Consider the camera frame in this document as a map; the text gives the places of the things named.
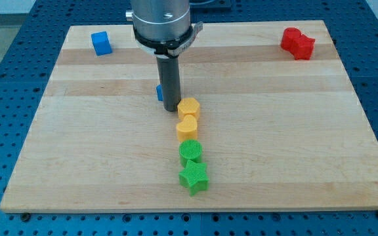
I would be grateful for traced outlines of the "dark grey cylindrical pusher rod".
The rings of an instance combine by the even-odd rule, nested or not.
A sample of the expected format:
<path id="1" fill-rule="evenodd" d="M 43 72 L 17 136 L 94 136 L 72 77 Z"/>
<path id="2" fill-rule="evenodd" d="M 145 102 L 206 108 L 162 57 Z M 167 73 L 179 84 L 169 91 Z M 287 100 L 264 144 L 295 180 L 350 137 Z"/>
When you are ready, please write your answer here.
<path id="1" fill-rule="evenodd" d="M 179 58 L 156 58 L 162 89 L 163 107 L 175 112 L 181 100 Z"/>

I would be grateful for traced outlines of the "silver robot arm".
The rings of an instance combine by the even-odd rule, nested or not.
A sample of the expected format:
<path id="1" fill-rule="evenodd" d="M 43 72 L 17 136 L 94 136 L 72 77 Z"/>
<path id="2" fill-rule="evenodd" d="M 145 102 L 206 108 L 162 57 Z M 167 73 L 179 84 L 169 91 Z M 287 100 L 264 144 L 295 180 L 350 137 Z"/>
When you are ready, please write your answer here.
<path id="1" fill-rule="evenodd" d="M 174 112 L 181 100 L 179 47 L 193 28 L 189 0 L 131 0 L 133 32 L 138 46 L 156 57 L 163 107 Z"/>

